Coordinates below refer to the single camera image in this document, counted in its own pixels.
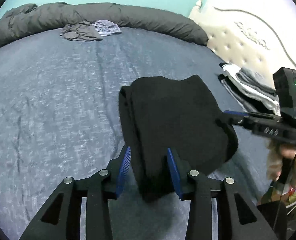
blue-gray bed sheet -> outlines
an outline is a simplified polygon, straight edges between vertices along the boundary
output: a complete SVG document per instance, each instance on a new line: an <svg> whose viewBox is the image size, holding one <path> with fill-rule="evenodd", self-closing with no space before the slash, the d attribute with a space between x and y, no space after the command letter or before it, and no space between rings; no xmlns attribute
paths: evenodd
<svg viewBox="0 0 296 240"><path fill-rule="evenodd" d="M0 48L0 227L10 240L19 239L62 179L89 177L118 156L124 145L121 86L145 76L198 74L222 111L242 111L217 79L222 60L207 47L141 29L122 28L120 35L92 42L68 41L60 33ZM210 177L233 177L256 202L269 185L266 141L235 130L237 153ZM189 206L174 193L144 203L130 169L123 194L109 201L113 237L184 239ZM82 211L85 239L84 203Z"/></svg>

rolled gray comforter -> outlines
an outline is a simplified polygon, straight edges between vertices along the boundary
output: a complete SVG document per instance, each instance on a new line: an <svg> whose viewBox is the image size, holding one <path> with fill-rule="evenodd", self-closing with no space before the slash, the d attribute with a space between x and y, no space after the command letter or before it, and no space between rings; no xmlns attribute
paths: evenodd
<svg viewBox="0 0 296 240"><path fill-rule="evenodd" d="M173 12L115 3L71 5L64 2L41 6L25 4L7 11L0 19L0 46L66 24L109 20L120 27L140 28L206 45L208 37L193 20Z"/></svg>

triangular cutout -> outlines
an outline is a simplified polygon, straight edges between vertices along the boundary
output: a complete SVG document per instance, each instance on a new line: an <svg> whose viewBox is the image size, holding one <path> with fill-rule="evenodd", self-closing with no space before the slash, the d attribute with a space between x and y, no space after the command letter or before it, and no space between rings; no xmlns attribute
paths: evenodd
<svg viewBox="0 0 296 240"><path fill-rule="evenodd" d="M46 210L41 221L48 224L57 225L59 221L59 214L61 212L61 204L63 203L64 194L59 193L49 208Z"/></svg>
<svg viewBox="0 0 296 240"><path fill-rule="evenodd" d="M257 222L257 218L239 193L235 193L239 222L241 225Z"/></svg>

human hand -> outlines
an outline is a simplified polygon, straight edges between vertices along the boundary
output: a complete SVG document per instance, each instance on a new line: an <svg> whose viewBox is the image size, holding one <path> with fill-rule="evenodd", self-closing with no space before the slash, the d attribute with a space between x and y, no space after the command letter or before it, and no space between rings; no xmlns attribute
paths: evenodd
<svg viewBox="0 0 296 240"><path fill-rule="evenodd" d="M282 169L282 158L293 159L296 154L296 146L279 145L271 141L269 145L270 152L267 158L267 177L272 180L278 180ZM293 166L291 186L296 188L296 161Z"/></svg>

black cable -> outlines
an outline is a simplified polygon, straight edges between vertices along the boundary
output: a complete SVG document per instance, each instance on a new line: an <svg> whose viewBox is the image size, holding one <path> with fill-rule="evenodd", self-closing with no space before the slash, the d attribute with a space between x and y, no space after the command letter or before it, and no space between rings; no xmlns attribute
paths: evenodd
<svg viewBox="0 0 296 240"><path fill-rule="evenodd" d="M291 160L291 163L290 163L290 167L291 167L290 168L290 171L293 169L293 166L294 166L294 162L295 161L296 161L296 154L294 155L294 158ZM279 211L280 211L281 198L282 198L282 193L284 192L284 189L285 189L285 185L283 186L283 190L282 190L281 195L280 195L280 200L279 200L279 204L278 204L278 210L277 210L277 214L275 216L275 222L274 222L273 228L272 228L274 232L275 232L275 226L276 226L278 215L279 215Z"/></svg>

